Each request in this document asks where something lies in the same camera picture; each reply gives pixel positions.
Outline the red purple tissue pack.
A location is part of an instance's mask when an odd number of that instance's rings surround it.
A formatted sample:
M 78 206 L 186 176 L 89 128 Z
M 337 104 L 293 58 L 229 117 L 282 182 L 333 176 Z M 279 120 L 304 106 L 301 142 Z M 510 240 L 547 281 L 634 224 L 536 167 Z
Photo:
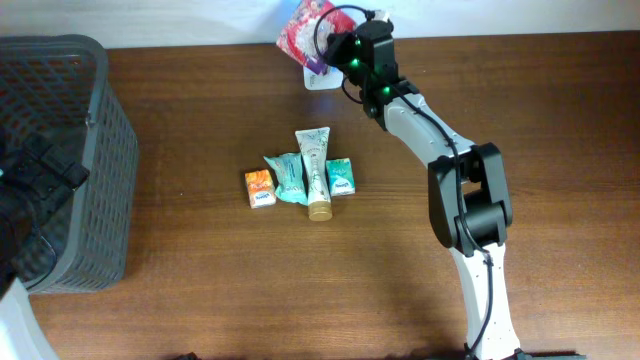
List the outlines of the red purple tissue pack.
M 318 54 L 327 49 L 328 36 L 356 27 L 356 22 L 343 10 L 333 8 L 327 0 L 301 1 L 276 41 L 285 54 L 316 75 L 328 71 L 328 65 Z

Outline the white tube gold cap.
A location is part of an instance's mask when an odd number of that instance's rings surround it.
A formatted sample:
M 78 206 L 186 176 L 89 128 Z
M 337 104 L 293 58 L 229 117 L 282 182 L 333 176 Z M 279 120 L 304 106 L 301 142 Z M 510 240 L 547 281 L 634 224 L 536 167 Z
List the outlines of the white tube gold cap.
M 326 175 L 329 134 L 329 127 L 295 132 L 307 175 L 308 216 L 316 222 L 328 221 L 333 216 Z

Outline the small green tissue packet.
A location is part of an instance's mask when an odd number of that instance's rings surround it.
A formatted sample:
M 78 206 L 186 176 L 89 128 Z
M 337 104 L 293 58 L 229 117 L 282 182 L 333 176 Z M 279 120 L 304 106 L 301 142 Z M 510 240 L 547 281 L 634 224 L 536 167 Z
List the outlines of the small green tissue packet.
M 349 158 L 326 161 L 329 191 L 332 197 L 351 195 L 356 192 L 351 160 Z

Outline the teal soap pouch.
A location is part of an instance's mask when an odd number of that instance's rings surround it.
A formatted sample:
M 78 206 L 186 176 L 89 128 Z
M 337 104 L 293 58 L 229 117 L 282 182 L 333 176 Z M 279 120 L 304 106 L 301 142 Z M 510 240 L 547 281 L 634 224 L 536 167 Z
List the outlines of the teal soap pouch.
M 277 178 L 276 197 L 283 202 L 307 206 L 308 198 L 303 181 L 301 154 L 286 153 L 276 157 L 264 156 L 264 160 L 274 170 Z

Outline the orange tissue packet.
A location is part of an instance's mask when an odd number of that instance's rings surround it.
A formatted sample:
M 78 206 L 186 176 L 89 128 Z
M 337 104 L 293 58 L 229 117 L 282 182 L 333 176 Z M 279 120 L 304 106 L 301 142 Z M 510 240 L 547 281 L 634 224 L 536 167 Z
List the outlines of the orange tissue packet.
M 244 178 L 252 209 L 276 203 L 274 182 L 267 169 L 245 173 Z

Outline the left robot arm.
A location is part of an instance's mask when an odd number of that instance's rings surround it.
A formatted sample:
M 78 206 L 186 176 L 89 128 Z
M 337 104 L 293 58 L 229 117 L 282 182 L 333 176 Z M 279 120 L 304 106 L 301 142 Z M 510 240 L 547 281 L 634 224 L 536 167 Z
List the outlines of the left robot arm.
M 14 261 L 88 177 L 89 170 L 82 163 L 39 133 L 30 133 L 16 151 L 1 147 L 3 359 L 56 357 L 35 318 Z

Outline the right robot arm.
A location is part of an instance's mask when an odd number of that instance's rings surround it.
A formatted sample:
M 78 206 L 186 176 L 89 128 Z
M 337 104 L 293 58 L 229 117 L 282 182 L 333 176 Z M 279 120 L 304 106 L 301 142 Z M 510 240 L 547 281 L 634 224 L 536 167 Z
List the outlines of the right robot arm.
M 368 117 L 425 165 L 429 221 L 454 259 L 467 318 L 468 359 L 514 359 L 521 344 L 506 290 L 504 258 L 513 221 L 504 161 L 496 145 L 477 145 L 441 120 L 400 76 L 393 25 L 368 20 L 332 33 L 322 58 L 359 88 Z

